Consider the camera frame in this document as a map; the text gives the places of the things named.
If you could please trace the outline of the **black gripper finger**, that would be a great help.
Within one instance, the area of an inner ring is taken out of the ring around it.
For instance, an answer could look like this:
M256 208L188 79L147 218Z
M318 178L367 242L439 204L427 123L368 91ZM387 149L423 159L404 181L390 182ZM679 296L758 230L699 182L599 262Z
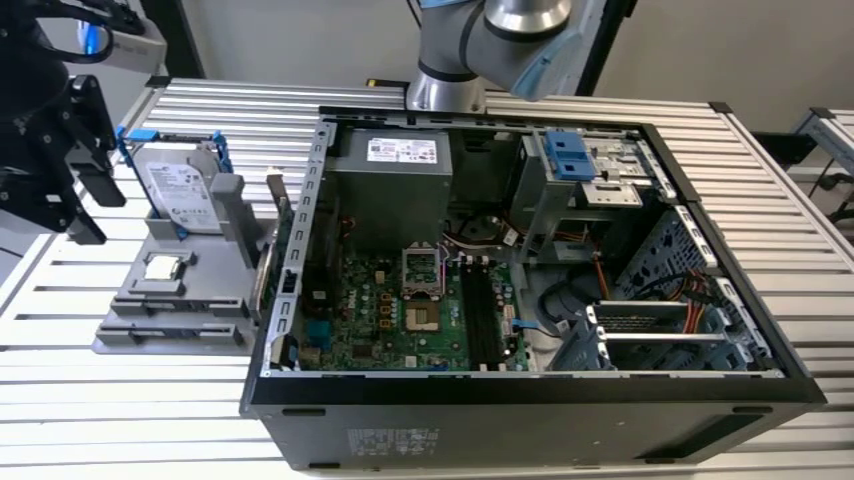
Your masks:
M66 127L75 140L67 163L103 207L123 207L126 197L115 183L111 154L116 150L116 136L100 83L92 75L70 79L70 112Z
M100 202L108 200L108 170L79 165L78 176L60 164L36 164L34 171L2 167L2 216L6 227L27 233L66 233L80 245L106 243L106 233L75 190L80 180Z

